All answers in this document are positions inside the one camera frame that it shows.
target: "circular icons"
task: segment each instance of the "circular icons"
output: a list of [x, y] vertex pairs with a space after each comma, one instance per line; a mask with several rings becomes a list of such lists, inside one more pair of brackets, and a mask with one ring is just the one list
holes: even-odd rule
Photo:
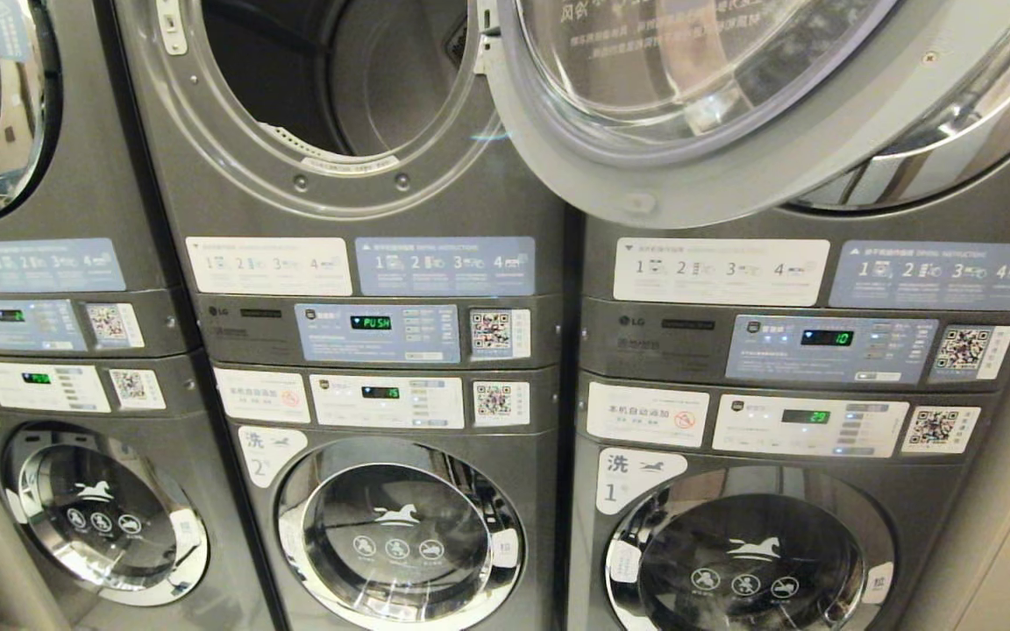
[[753, 574], [738, 574], [730, 582], [730, 591], [737, 596], [758, 595], [761, 589], [762, 582]]
[[92, 527], [100, 532], [111, 532], [111, 518], [103, 513], [92, 513]]
[[693, 585], [697, 590], [710, 592], [718, 588], [721, 583], [719, 572], [709, 569], [709, 567], [699, 567], [693, 572]]
[[354, 538], [354, 549], [362, 556], [372, 556], [376, 554], [376, 541], [372, 536], [358, 535]]
[[389, 542], [384, 544], [384, 551], [385, 554], [389, 555], [389, 558], [402, 561], [408, 558], [409, 554], [412, 554], [412, 547], [403, 539], [389, 539]]
[[65, 516], [68, 516], [69, 523], [73, 524], [73, 528], [87, 528], [88, 520], [84, 519], [84, 513], [77, 511], [76, 508], [69, 508], [69, 511], [65, 512]]

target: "qr code sticker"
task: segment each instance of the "qr code sticker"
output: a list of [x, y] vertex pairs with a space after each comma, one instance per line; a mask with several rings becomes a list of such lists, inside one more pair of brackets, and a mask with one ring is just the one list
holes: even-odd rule
[[508, 350], [513, 348], [513, 318], [508, 311], [482, 311], [474, 320], [475, 350]]
[[513, 414], [513, 387], [507, 384], [478, 384], [478, 415], [509, 416]]
[[127, 339], [127, 324], [115, 304], [88, 305], [88, 319], [97, 338], [108, 340]]
[[993, 331], [987, 329], [948, 329], [937, 350], [938, 369], [978, 369], [985, 360]]
[[124, 408], [129, 410], [165, 410], [166, 401], [158, 388], [154, 371], [111, 371], [111, 384]]

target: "blue instruction label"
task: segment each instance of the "blue instruction label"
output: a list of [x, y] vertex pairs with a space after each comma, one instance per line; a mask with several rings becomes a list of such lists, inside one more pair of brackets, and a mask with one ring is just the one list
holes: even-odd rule
[[68, 300], [0, 300], [0, 350], [87, 350]]
[[0, 241], [0, 292], [125, 290], [111, 239]]
[[366, 296], [531, 296], [532, 236], [357, 239]]
[[308, 362], [458, 363], [453, 304], [297, 304]]

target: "open dryer door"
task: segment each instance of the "open dryer door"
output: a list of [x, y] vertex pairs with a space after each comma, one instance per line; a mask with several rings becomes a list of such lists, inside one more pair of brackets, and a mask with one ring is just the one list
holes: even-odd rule
[[481, 0], [537, 176], [642, 228], [750, 215], [877, 155], [1010, 30], [1010, 0]]

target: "instruction sticker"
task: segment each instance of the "instruction sticker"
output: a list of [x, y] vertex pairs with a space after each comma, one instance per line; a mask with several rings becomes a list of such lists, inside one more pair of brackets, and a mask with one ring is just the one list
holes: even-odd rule
[[705, 392], [590, 384], [587, 431], [601, 438], [700, 447], [708, 405]]
[[830, 244], [819, 239], [618, 239], [614, 299], [811, 307]]
[[111, 239], [0, 241], [0, 292], [127, 291]]
[[111, 412], [96, 366], [0, 362], [0, 404], [52, 412]]
[[301, 423], [311, 421], [302, 376], [296, 373], [213, 369], [225, 415], [233, 419]]
[[188, 236], [185, 247], [202, 293], [354, 295], [344, 239]]
[[531, 296], [532, 236], [357, 239], [366, 296]]
[[848, 241], [831, 307], [1010, 311], [1010, 243]]

